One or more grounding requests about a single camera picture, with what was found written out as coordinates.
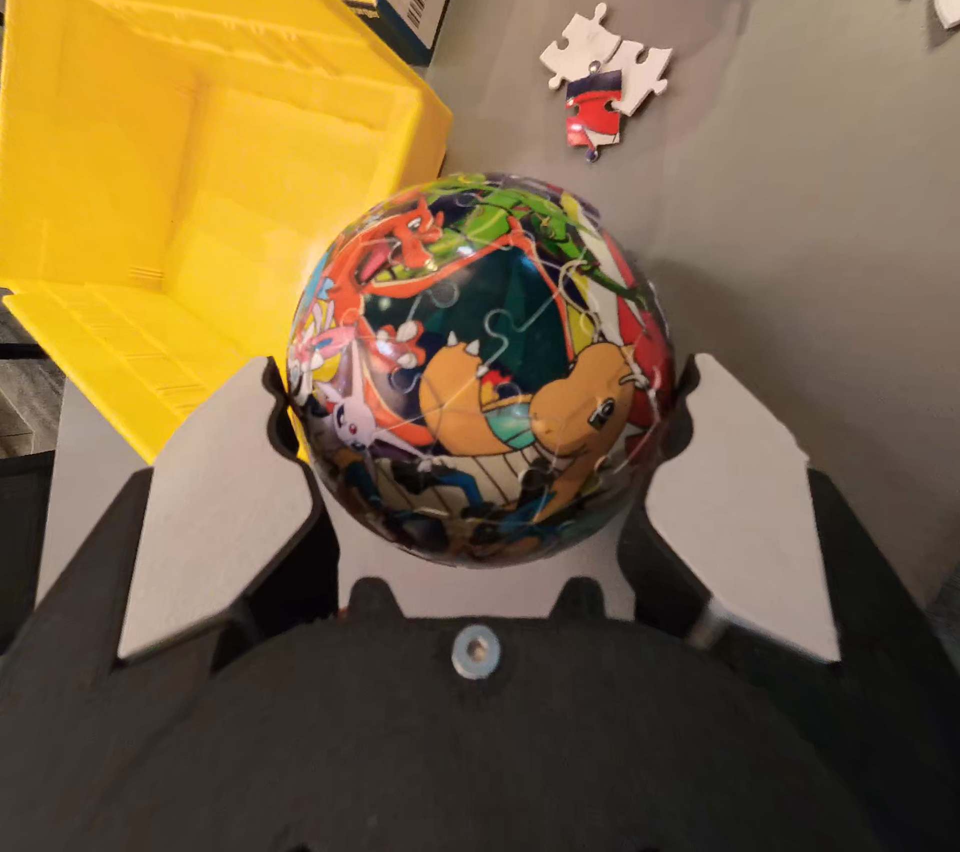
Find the red printed puzzle piece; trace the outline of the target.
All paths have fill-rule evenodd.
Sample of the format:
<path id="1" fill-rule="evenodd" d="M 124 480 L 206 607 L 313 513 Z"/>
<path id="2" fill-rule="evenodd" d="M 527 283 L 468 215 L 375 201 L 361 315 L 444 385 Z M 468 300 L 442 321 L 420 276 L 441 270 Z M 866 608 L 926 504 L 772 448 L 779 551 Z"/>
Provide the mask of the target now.
<path id="1" fill-rule="evenodd" d="M 620 143 L 621 99 L 620 69 L 594 70 L 566 84 L 566 141 L 586 162 L 596 163 L 602 150 Z"/>

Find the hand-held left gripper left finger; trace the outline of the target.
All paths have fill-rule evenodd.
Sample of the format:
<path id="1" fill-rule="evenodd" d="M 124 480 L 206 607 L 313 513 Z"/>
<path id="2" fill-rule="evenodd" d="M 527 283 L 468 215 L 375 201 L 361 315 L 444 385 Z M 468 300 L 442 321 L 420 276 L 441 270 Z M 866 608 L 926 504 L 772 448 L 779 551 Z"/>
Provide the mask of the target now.
<path id="1" fill-rule="evenodd" d="M 120 660 L 228 623 L 259 638 L 330 617 L 337 542 L 297 449 L 269 355 L 189 414 L 152 466 Z"/>

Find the yellow plastic bin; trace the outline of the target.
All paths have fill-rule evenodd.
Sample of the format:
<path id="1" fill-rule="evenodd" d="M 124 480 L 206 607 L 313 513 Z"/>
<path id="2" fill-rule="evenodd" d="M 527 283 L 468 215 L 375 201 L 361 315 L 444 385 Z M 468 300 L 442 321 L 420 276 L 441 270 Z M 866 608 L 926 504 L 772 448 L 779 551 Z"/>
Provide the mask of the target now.
<path id="1" fill-rule="evenodd" d="M 153 462 L 452 113 L 341 0 L 6 0 L 6 304 Z"/>

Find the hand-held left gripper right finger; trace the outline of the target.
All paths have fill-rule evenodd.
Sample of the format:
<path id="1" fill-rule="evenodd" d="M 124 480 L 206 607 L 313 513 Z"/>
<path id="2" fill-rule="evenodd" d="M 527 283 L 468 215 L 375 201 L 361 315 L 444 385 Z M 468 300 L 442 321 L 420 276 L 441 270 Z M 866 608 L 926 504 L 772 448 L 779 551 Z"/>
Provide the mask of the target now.
<path id="1" fill-rule="evenodd" d="M 739 630 L 838 662 L 809 458 L 789 428 L 692 354 L 661 448 L 621 540 L 635 618 L 702 650 Z"/>

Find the colourful puzzle ball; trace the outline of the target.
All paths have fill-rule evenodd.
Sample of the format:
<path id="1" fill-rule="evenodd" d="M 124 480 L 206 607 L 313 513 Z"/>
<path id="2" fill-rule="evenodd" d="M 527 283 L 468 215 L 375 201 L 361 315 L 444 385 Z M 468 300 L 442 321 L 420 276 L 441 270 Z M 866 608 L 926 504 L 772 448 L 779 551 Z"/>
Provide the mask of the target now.
<path id="1" fill-rule="evenodd" d="M 639 498 L 676 383 L 657 294 L 600 212 L 503 173 L 345 227 L 286 363 L 322 486 L 392 546 L 467 567 L 558 553 Z"/>

